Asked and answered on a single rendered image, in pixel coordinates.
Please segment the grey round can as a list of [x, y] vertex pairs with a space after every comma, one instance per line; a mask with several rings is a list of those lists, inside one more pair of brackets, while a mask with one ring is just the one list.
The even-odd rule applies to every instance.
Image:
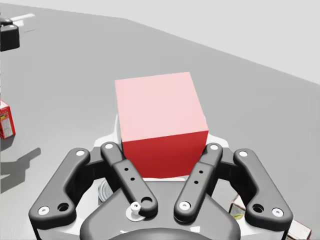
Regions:
[[109, 186], [107, 180], [104, 178], [101, 183], [98, 185], [97, 195], [98, 195], [98, 204], [104, 203], [111, 195], [113, 191]]

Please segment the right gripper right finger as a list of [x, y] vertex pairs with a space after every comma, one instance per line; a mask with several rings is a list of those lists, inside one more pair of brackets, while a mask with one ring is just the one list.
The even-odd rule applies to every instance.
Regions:
[[239, 224], [212, 199], [219, 179], [241, 197], [244, 219], [252, 227], [287, 232], [293, 213], [256, 153], [248, 148], [231, 151], [219, 143], [189, 144], [179, 160], [187, 180], [173, 207], [181, 225], [199, 223], [205, 232], [239, 232]]

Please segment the red and white carton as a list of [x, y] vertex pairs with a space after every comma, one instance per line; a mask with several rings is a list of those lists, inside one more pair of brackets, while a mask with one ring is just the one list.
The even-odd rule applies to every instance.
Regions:
[[0, 100], [0, 137], [7, 139], [16, 134], [11, 108]]

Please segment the pink cube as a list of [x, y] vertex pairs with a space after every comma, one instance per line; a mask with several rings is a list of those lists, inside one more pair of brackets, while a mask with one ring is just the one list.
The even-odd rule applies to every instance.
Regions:
[[189, 72], [115, 81], [124, 155], [144, 178], [188, 175], [209, 128]]

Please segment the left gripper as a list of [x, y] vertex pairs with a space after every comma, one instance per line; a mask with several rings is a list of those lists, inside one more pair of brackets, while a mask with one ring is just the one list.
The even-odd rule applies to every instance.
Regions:
[[33, 13], [9, 18], [0, 17], [0, 51], [10, 51], [20, 47], [19, 27], [13, 22], [23, 21], [35, 17]]

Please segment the white and green carton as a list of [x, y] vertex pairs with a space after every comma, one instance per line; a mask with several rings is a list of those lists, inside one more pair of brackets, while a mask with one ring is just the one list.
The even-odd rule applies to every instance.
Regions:
[[[275, 237], [278, 232], [274, 232], [274, 235], [272, 235], [273, 232], [270, 230], [247, 224], [245, 221], [245, 212], [245, 205], [241, 197], [237, 194], [230, 205], [229, 213], [240, 226], [241, 240], [276, 240]], [[311, 234], [312, 230], [309, 227], [299, 221], [293, 220], [285, 240], [310, 240]]]

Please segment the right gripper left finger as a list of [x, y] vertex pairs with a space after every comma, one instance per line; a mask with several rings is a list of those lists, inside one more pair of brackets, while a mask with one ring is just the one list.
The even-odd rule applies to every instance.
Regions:
[[105, 178], [113, 191], [121, 189], [129, 203], [140, 204], [138, 213], [151, 218], [158, 213], [158, 201], [132, 162], [121, 150], [119, 120], [113, 133], [97, 139], [94, 148], [70, 150], [28, 216], [34, 229], [67, 226], [76, 220], [76, 207], [94, 180]]

